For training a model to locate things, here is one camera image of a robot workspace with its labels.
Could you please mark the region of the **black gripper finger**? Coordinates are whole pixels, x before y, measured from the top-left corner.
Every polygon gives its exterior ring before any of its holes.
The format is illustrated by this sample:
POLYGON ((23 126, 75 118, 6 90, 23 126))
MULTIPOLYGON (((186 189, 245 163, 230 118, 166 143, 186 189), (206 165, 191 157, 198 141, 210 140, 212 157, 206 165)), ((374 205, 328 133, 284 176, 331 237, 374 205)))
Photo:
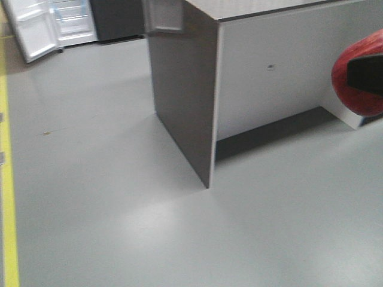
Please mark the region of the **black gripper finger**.
POLYGON ((382 54, 351 59, 347 64, 346 81, 350 87, 382 96, 382 54))

